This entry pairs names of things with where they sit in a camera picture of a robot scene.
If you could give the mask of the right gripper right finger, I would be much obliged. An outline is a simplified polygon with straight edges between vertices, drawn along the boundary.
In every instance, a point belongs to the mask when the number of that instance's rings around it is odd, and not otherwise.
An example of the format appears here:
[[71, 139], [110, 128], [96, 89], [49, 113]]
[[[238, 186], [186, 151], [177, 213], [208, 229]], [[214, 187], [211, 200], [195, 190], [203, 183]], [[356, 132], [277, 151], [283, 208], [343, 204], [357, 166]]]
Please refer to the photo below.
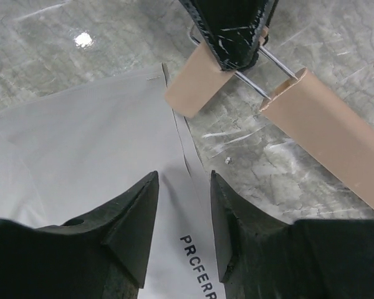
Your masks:
[[210, 179], [219, 281], [227, 298], [374, 298], [374, 219], [286, 224]]

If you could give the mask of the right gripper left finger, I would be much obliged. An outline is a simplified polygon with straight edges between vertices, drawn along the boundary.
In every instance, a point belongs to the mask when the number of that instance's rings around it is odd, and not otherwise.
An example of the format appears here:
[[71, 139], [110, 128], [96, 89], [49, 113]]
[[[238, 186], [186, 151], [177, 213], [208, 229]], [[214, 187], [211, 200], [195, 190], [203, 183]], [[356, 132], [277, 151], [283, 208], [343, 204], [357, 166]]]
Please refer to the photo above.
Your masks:
[[0, 298], [136, 298], [158, 194], [153, 171], [62, 225], [33, 229], [0, 219]]

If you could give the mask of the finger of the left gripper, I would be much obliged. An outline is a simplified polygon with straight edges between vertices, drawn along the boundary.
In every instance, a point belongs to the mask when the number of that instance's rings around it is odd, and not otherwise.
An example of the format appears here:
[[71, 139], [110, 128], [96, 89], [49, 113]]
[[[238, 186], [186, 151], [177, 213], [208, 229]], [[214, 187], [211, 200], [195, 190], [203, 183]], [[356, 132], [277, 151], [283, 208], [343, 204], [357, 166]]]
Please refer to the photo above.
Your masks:
[[181, 0], [223, 71], [246, 70], [278, 5], [273, 0]]

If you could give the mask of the wooden clip hanger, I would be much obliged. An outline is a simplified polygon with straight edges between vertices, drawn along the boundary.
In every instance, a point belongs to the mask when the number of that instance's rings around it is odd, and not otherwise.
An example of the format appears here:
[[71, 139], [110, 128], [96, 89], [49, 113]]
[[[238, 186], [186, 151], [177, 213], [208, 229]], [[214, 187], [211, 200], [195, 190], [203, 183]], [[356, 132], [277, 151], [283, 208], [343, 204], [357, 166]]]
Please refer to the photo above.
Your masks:
[[[288, 78], [263, 94], [261, 113], [374, 210], [374, 129], [308, 69], [279, 67]], [[207, 44], [198, 42], [165, 100], [191, 118], [232, 76], [256, 88], [242, 73], [222, 71]]]

